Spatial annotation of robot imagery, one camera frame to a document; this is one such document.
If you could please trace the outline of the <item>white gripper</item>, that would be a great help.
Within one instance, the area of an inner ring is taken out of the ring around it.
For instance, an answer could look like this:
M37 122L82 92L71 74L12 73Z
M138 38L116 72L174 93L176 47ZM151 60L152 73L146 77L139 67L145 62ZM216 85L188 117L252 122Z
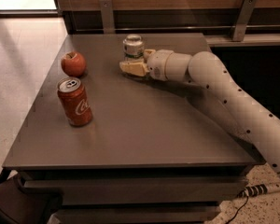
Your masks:
M157 51L154 49L145 49L143 57L147 60L147 64L144 62L124 61L119 63L119 68L122 72L133 76L145 77L149 73L154 79L166 81L165 67L172 53L172 50L166 49Z

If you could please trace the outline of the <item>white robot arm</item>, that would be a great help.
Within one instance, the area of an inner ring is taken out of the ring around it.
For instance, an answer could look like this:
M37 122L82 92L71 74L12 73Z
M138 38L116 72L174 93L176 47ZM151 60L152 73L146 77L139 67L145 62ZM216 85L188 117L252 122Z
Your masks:
M191 56L147 49L143 59L123 61L122 72L161 81L192 82L207 90L230 112L280 178L280 119L246 93L212 52Z

